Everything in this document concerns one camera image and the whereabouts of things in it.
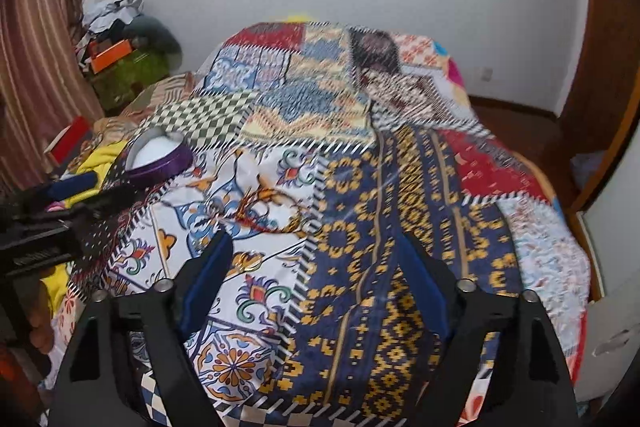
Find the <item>yellow cloth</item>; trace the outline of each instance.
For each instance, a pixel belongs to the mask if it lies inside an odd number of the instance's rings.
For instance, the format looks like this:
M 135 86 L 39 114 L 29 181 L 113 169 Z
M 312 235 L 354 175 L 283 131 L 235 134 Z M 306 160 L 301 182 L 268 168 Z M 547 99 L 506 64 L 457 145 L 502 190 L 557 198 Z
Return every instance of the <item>yellow cloth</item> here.
M 89 155 L 89 158 L 87 158 L 84 163 L 78 167 L 78 171 L 76 171 L 76 174 L 83 174 L 84 172 L 94 171 L 96 174 L 98 174 L 98 183 L 94 188 L 90 188 L 89 190 L 85 190 L 84 192 L 80 192 L 79 194 L 67 198 L 65 200 L 67 208 L 69 208 L 73 204 L 78 203 L 78 201 L 82 201 L 86 198 L 90 198 L 91 196 L 95 196 L 100 191 L 102 182 L 104 181 L 104 178 L 107 175 L 111 164 L 116 161 L 118 154 L 120 154 L 126 144 L 126 140 L 121 140 L 119 142 L 106 145 L 105 147 L 98 147 L 98 149 L 96 149 Z
M 49 311 L 54 314 L 60 304 L 62 304 L 62 298 L 66 293 L 66 281 L 69 279 L 66 274 L 64 264 L 58 264 L 54 272 L 48 277 L 40 279 L 47 287 L 47 294 L 49 295 Z
M 284 19 L 284 22 L 315 22 L 316 20 L 313 17 L 310 17 L 309 15 L 304 15 L 304 14 L 296 14 L 296 15 L 289 15 L 289 17 L 287 17 L 286 19 Z

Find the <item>colorful bedspread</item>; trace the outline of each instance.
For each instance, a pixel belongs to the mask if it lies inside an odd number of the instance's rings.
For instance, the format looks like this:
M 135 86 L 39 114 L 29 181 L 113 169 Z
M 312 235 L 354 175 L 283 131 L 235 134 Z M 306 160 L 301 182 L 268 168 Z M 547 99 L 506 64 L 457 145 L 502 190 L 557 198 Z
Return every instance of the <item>colorful bedspread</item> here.
M 192 168 L 99 225 L 102 261 L 74 274 L 63 310 L 95 285 L 122 295 L 174 277 L 224 227 L 233 266 L 185 349 L 225 424 L 399 427 L 440 349 L 398 266 L 404 229 L 485 291 L 535 289 L 575 376 L 587 258 L 544 176 L 478 121 L 440 45 L 263 23 L 199 73 L 189 98 L 163 100 L 140 127 L 187 133 Z M 463 422 L 482 405 L 496 342 L 487 336 Z M 143 339 L 132 343 L 148 363 Z M 151 371 L 142 385 L 166 423 Z

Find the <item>wooden floor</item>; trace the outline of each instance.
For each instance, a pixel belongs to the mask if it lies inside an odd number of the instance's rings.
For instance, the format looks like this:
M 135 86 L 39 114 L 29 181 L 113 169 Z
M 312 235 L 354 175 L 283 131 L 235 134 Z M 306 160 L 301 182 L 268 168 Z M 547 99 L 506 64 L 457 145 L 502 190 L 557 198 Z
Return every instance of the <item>wooden floor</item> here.
M 473 103 L 478 117 L 509 149 L 535 163 L 554 186 L 563 208 L 578 196 L 567 147 L 557 122 L 536 114 Z

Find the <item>baseboard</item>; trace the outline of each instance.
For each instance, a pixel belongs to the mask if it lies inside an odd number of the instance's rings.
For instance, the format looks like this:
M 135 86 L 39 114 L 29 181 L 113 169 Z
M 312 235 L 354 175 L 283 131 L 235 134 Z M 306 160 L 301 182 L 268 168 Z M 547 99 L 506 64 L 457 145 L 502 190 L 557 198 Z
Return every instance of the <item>baseboard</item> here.
M 543 118 L 554 122 L 558 121 L 558 117 L 553 111 L 540 109 L 539 107 L 532 107 L 531 105 L 524 105 L 523 103 L 507 102 L 506 100 L 498 100 L 497 98 L 485 98 L 484 96 L 475 95 L 469 95 L 469 100 L 471 102 L 471 105 L 508 109 L 515 112 L 523 112 L 526 114 L 533 114 L 535 116 L 542 116 Z

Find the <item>curtain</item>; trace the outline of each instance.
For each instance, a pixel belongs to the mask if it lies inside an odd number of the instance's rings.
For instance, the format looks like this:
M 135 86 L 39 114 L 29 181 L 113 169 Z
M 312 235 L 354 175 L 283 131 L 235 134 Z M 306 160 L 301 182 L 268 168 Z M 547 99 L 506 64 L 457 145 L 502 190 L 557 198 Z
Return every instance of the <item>curtain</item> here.
M 76 63 L 82 0 L 0 0 L 0 184 L 46 179 L 43 154 L 76 116 L 103 117 Z

